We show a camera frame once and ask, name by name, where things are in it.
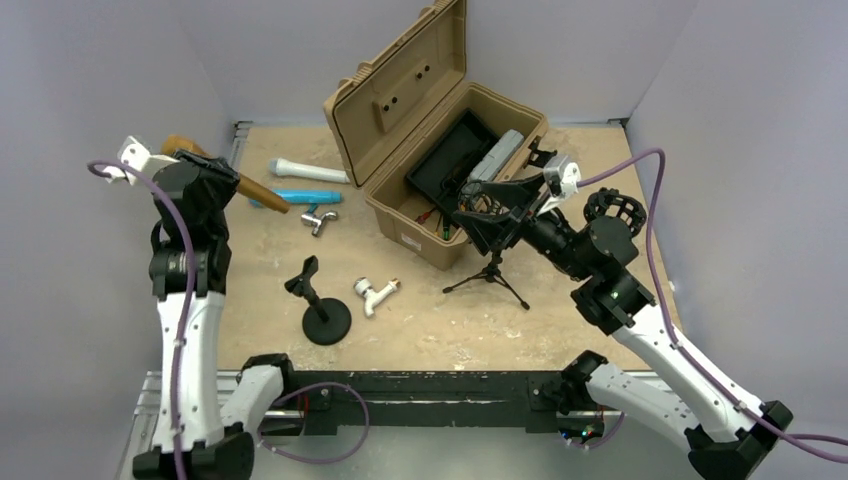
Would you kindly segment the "black tripod shock mount stand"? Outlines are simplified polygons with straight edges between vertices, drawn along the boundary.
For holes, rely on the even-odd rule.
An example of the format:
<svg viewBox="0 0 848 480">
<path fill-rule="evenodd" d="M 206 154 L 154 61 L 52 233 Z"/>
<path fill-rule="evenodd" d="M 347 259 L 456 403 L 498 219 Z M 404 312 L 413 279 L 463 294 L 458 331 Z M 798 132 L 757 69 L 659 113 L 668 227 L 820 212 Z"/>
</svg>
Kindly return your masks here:
<svg viewBox="0 0 848 480">
<path fill-rule="evenodd" d="M 474 193 L 465 193 L 459 197 L 459 206 L 461 211 L 474 211 L 476 213 L 499 213 L 501 205 L 488 194 L 482 192 L 478 188 Z M 449 294 L 455 291 L 458 287 L 463 286 L 471 281 L 481 280 L 489 284 L 497 284 L 508 290 L 517 300 L 519 305 L 524 310 L 529 310 L 530 305 L 526 302 L 504 278 L 500 265 L 503 263 L 502 249 L 494 250 L 491 253 L 488 263 L 476 274 L 470 275 L 465 279 L 442 289 L 443 294 Z"/>
</svg>

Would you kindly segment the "gold microphone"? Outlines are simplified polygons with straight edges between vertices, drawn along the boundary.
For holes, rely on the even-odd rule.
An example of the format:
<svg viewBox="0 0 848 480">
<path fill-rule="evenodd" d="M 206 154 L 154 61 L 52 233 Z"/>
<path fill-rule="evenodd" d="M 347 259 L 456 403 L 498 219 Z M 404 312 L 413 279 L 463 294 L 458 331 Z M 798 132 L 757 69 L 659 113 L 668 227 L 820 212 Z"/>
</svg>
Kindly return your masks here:
<svg viewBox="0 0 848 480">
<path fill-rule="evenodd" d="M 250 177 L 243 176 L 238 172 L 235 172 L 229 166 L 226 159 L 224 159 L 223 157 L 213 157 L 202 147 L 200 147 L 194 140 L 191 140 L 184 136 L 172 134 L 169 135 L 162 143 L 161 153 L 164 155 L 175 157 L 180 151 L 189 152 L 195 156 L 202 157 L 206 160 L 217 161 L 218 163 L 221 163 L 226 169 L 231 170 L 237 178 L 238 182 L 236 189 L 238 193 L 247 197 L 248 199 L 257 201 L 260 205 L 265 206 L 274 211 L 283 214 L 289 212 L 290 204 L 288 201 L 284 200 L 277 194 L 273 193 L 270 189 L 266 188 L 265 186 L 261 185 Z"/>
</svg>

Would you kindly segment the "white mesh-head microphone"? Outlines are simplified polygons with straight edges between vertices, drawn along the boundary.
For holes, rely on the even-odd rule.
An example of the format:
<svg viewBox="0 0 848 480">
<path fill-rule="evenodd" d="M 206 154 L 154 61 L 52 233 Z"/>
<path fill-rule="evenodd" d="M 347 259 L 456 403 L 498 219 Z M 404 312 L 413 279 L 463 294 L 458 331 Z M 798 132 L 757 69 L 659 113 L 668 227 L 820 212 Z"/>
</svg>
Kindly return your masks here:
<svg viewBox="0 0 848 480">
<path fill-rule="evenodd" d="M 269 171 L 279 177 L 297 177 L 338 184 L 350 183 L 344 170 L 293 162 L 285 158 L 271 159 Z"/>
</svg>

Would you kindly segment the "blue microphone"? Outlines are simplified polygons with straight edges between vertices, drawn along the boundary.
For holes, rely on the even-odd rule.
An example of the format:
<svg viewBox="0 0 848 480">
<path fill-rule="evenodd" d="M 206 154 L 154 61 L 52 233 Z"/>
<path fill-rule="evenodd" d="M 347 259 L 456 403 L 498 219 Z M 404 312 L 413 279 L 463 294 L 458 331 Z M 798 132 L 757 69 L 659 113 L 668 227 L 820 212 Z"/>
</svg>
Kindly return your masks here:
<svg viewBox="0 0 848 480">
<path fill-rule="evenodd" d="M 342 201 L 342 194 L 330 190 L 292 190 L 262 187 L 255 192 L 239 191 L 239 194 L 256 207 L 287 213 L 292 204 L 335 204 Z"/>
</svg>

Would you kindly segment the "black round-base clip stand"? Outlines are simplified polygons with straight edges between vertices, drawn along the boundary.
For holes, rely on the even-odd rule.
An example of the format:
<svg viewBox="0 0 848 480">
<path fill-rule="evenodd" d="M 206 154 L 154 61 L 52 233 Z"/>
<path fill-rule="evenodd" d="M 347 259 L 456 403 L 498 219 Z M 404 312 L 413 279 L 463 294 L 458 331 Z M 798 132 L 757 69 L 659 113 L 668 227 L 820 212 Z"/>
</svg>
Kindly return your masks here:
<svg viewBox="0 0 848 480">
<path fill-rule="evenodd" d="M 306 338 L 316 345 L 330 346 L 340 342 L 349 333 L 352 315 L 341 300 L 322 298 L 316 293 L 311 280 L 318 269 L 319 261 L 315 255 L 306 258 L 301 272 L 287 280 L 284 288 L 308 303 L 302 317 L 302 330 Z"/>
</svg>

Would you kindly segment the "black round-base shock mount stand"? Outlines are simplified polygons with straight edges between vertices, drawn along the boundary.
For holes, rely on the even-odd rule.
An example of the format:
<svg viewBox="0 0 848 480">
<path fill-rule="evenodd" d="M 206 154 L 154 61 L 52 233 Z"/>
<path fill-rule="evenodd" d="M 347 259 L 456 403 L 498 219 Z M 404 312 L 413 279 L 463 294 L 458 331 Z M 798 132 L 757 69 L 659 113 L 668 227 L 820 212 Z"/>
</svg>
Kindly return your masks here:
<svg viewBox="0 0 848 480">
<path fill-rule="evenodd" d="M 602 216 L 622 220 L 632 238 L 639 235 L 648 220 L 648 211 L 634 197 L 621 194 L 618 189 L 601 187 L 589 195 L 583 208 L 583 217 L 591 222 Z"/>
</svg>

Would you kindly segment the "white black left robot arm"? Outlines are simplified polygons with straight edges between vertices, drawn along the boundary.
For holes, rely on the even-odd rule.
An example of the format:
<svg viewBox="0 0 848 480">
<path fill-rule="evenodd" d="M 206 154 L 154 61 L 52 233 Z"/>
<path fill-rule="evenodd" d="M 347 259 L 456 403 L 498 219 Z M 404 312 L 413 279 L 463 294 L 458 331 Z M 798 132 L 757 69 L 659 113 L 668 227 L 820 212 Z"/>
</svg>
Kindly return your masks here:
<svg viewBox="0 0 848 480">
<path fill-rule="evenodd" d="M 284 354 L 250 358 L 219 400 L 217 349 L 232 252 L 225 208 L 240 177 L 225 160 L 178 149 L 151 179 L 161 218 L 148 273 L 162 333 L 162 389 L 136 479 L 248 479 L 270 407 L 297 399 Z"/>
</svg>

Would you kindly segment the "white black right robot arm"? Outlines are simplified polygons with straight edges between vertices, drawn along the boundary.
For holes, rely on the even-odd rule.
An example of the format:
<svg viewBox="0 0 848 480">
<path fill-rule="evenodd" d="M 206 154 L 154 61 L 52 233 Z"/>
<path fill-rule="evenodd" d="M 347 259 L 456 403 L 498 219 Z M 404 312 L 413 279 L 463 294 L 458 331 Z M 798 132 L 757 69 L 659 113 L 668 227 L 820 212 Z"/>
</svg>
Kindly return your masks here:
<svg viewBox="0 0 848 480">
<path fill-rule="evenodd" d="M 779 401 L 764 401 L 724 374 L 674 325 L 658 289 L 629 270 L 635 237 L 646 230 L 643 204 L 615 189 L 592 193 L 585 223 L 560 212 L 564 187 L 542 175 L 485 182 L 453 217 L 481 254 L 526 243 L 575 281 L 571 299 L 590 325 L 640 357 L 661 379 L 654 387 L 585 351 L 561 373 L 552 399 L 564 412 L 616 409 L 680 447 L 704 479 L 746 479 L 792 421 Z"/>
</svg>

